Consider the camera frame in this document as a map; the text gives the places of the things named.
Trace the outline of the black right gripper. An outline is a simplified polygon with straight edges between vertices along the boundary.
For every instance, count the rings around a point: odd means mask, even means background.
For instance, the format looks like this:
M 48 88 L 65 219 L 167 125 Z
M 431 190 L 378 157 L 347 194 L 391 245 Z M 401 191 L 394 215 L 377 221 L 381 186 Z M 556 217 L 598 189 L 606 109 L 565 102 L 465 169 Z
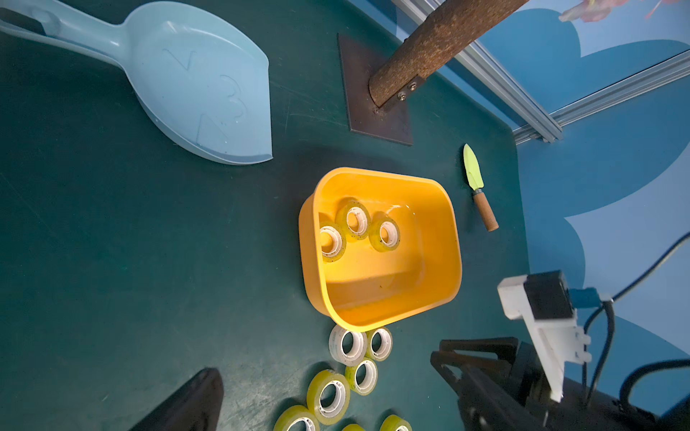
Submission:
M 587 391 L 569 378 L 561 400 L 552 400 L 535 348 L 516 338 L 445 339 L 431 364 L 458 396 L 467 430 L 658 430 L 661 424 L 599 391 L 585 405 Z

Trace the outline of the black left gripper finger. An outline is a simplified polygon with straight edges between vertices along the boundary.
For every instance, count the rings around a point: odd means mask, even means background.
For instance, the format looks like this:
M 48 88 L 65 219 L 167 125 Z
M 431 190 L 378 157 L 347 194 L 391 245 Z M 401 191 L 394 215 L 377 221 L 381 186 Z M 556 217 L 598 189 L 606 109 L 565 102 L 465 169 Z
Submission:
M 216 430 L 223 400 L 222 376 L 207 367 L 130 430 Z

